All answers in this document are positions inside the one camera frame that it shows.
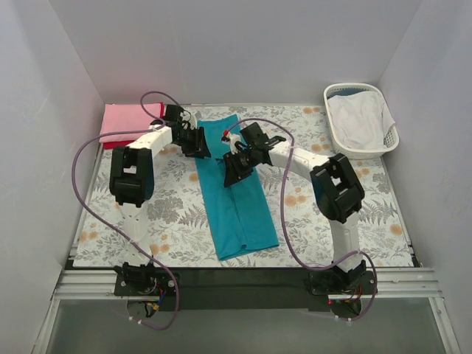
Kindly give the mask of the teal t shirt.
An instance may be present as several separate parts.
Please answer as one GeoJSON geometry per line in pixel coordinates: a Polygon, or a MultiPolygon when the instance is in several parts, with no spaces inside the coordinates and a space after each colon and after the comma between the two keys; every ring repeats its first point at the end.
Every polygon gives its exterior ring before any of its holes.
{"type": "Polygon", "coordinates": [[[257,172],[230,186],[223,185],[223,155],[230,151],[221,141],[223,131],[238,121],[237,115],[200,121],[211,157],[196,159],[209,228],[220,261],[279,245],[276,229],[257,172]]]}

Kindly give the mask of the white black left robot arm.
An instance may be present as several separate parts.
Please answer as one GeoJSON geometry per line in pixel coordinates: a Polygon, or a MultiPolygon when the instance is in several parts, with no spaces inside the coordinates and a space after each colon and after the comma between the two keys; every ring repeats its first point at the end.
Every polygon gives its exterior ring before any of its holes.
{"type": "Polygon", "coordinates": [[[186,157],[204,159],[211,153],[204,129],[197,119],[179,105],[164,109],[166,126],[158,129],[156,119],[150,132],[136,141],[113,149],[111,157],[110,191],[120,205],[124,233],[131,239],[125,262],[115,271],[126,285],[142,295],[153,293],[157,286],[154,267],[145,256],[151,253],[147,207],[154,191],[154,157],[167,145],[178,145],[186,157]]]}

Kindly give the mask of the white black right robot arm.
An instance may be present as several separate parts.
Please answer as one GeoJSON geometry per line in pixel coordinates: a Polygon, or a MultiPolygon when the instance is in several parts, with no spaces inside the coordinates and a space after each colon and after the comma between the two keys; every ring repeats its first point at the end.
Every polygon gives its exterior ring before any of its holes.
{"type": "Polygon", "coordinates": [[[249,177],[260,164],[281,167],[311,182],[318,210],[330,224],[333,261],[309,269],[320,274],[321,286],[327,290],[354,291],[366,272],[358,233],[365,192],[349,159],[341,153],[327,157],[297,148],[293,139],[270,137],[256,122],[239,134],[224,131],[221,140],[230,146],[223,155],[225,187],[249,177]]]}

